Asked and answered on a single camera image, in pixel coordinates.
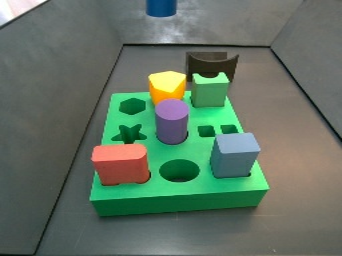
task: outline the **circle hole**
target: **circle hole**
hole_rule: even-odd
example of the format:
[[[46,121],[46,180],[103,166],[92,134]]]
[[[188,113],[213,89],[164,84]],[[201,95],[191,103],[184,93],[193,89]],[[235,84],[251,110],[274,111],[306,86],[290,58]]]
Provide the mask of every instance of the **circle hole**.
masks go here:
[[[171,182],[187,182],[199,175],[199,166],[189,160],[176,159],[165,162],[159,173]]]

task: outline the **shape sorter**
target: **shape sorter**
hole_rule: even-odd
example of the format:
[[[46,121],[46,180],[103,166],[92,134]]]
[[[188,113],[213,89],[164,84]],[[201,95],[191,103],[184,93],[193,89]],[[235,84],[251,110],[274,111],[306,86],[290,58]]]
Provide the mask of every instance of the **shape sorter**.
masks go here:
[[[149,93],[112,95],[101,144],[143,144],[151,177],[144,184],[103,186],[95,172],[89,200],[100,216],[259,204],[268,184],[256,161],[250,177],[217,179],[211,171],[215,135],[243,132],[229,100],[225,98],[224,107],[193,108],[189,96],[187,91],[183,97],[189,108],[187,139],[177,145],[167,145],[156,137]]]

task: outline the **blue block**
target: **blue block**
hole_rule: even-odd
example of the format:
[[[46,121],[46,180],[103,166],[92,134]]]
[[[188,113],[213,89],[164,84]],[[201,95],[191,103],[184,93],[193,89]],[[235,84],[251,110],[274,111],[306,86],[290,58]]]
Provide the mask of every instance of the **blue block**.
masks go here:
[[[252,133],[216,135],[211,151],[211,170],[216,178],[247,177],[260,147]]]
[[[152,17],[168,17],[176,14],[176,0],[147,0],[145,13]]]

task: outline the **square hole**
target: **square hole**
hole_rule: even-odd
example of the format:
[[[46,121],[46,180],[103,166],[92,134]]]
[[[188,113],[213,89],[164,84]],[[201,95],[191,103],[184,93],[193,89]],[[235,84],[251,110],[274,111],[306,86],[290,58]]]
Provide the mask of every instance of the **square hole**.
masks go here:
[[[215,130],[211,125],[203,125],[197,127],[197,134],[200,137],[215,137]]]
[[[236,126],[232,124],[221,125],[220,130],[223,134],[239,133]]]

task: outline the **red block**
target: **red block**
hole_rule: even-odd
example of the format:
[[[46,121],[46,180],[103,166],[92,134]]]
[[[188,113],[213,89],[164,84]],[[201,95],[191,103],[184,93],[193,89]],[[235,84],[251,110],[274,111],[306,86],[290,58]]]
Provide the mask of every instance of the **red block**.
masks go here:
[[[147,149],[141,144],[96,146],[91,160],[104,186],[145,183],[149,179]]]

